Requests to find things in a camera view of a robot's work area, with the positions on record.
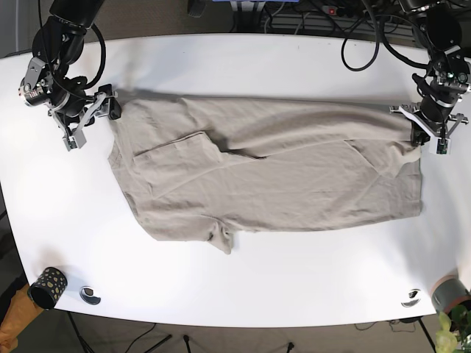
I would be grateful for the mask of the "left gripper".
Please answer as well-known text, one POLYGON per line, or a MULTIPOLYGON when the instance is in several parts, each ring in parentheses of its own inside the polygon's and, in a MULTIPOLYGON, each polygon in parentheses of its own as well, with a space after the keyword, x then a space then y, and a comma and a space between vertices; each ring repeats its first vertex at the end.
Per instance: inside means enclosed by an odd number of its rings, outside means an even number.
POLYGON ((452 114, 460 102, 434 101, 423 99, 420 103, 391 106, 390 113, 403 115, 411 122, 411 145, 414 147, 428 144, 431 154, 446 155, 451 149, 451 134, 464 123, 464 114, 452 114))

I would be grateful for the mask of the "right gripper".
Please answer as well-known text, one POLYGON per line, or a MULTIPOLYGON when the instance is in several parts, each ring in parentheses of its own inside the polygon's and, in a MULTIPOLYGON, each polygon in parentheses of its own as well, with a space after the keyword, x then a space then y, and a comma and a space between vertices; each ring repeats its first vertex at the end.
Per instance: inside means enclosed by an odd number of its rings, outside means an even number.
POLYGON ((63 132, 63 142, 68 151, 81 149, 86 141, 83 129, 97 118, 111 121, 121 117, 121 105, 111 97, 111 85, 99 87, 90 104, 74 99, 70 93, 63 95, 57 104, 50 102, 50 116, 63 132))

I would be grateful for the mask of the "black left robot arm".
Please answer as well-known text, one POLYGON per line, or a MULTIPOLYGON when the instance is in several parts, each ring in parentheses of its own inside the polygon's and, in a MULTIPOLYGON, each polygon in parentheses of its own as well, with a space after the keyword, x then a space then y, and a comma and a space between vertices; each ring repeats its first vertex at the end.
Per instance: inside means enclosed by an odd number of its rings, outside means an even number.
POLYGON ((470 93, 470 63, 461 46, 462 30, 458 19, 445 1, 400 1, 401 14, 376 12, 364 1, 365 19, 372 22, 375 50, 372 59, 362 66, 369 68, 377 59, 379 49, 386 50, 402 63, 424 71, 413 74, 417 92, 422 100, 416 104, 391 106, 391 113, 407 118, 412 125, 411 144, 430 145, 433 154, 450 151, 450 137, 460 124, 469 121, 461 113, 453 113, 456 104, 470 93), (415 62, 396 51, 386 36, 386 21, 396 18, 411 27, 412 35, 428 55, 426 63, 415 62))

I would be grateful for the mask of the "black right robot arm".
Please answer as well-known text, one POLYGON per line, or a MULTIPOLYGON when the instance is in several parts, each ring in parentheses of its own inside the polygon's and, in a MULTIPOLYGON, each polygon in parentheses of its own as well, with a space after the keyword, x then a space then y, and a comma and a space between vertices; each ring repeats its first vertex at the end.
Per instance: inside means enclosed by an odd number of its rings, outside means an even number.
POLYGON ((80 149, 86 143, 83 129, 106 117, 121 117, 121 105, 111 84, 103 85, 91 96, 86 90, 99 83, 105 70, 106 45, 95 19, 102 1, 54 1, 46 22, 40 22, 32 44, 32 59, 18 89, 28 107, 44 105, 63 132, 65 147, 80 149), (85 35, 95 33, 100 46, 96 76, 69 79, 66 75, 81 56, 85 35))

